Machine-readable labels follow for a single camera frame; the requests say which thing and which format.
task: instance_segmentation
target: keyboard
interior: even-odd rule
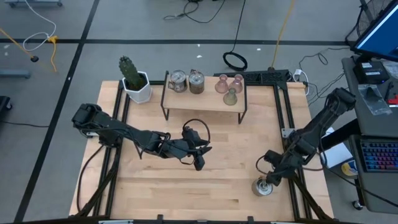
[[[216,73],[215,77],[225,74],[228,77],[234,77],[236,74],[241,74],[244,81],[248,85],[266,85],[274,84],[276,82],[286,82],[289,76],[288,70],[273,70],[273,71],[256,71],[256,72],[231,72],[231,73]]]
[[[360,140],[367,172],[398,172],[398,141]]]

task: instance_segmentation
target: paper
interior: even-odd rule
[[[329,135],[330,133],[333,133],[335,130],[333,128],[329,128],[326,131],[325,136]],[[348,159],[351,159],[353,155],[350,153],[350,151],[347,149],[347,147],[344,145],[344,143],[340,143],[336,146],[333,146],[331,149],[328,149],[325,151],[326,158],[328,159],[328,164],[326,165],[327,168],[332,168],[335,165],[338,165]],[[325,162],[324,158],[324,153],[321,153],[321,160]]]

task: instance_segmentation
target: potted cactus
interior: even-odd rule
[[[127,56],[120,58],[119,68],[124,76],[124,91],[138,104],[148,102],[152,95],[152,88],[149,85],[146,72],[137,71]]]

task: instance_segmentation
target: white pot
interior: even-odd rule
[[[134,91],[134,90],[129,90],[126,88],[126,78],[123,78],[123,87],[124,91],[130,96],[130,99],[132,99],[134,102],[141,104],[141,103],[146,103],[150,100],[150,97],[152,95],[152,88],[149,85],[149,80],[146,72],[138,72],[142,75],[145,76],[145,79],[147,80],[147,84],[140,89],[139,91]]]

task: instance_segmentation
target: pink glass vase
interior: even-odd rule
[[[218,93],[226,93],[229,89],[228,83],[226,82],[228,77],[225,74],[220,75],[220,80],[216,84],[215,88]]]
[[[235,79],[231,84],[229,84],[229,88],[234,88],[236,90],[236,93],[240,93],[243,90],[243,85],[242,85],[242,80],[243,76],[240,74],[235,75]]]

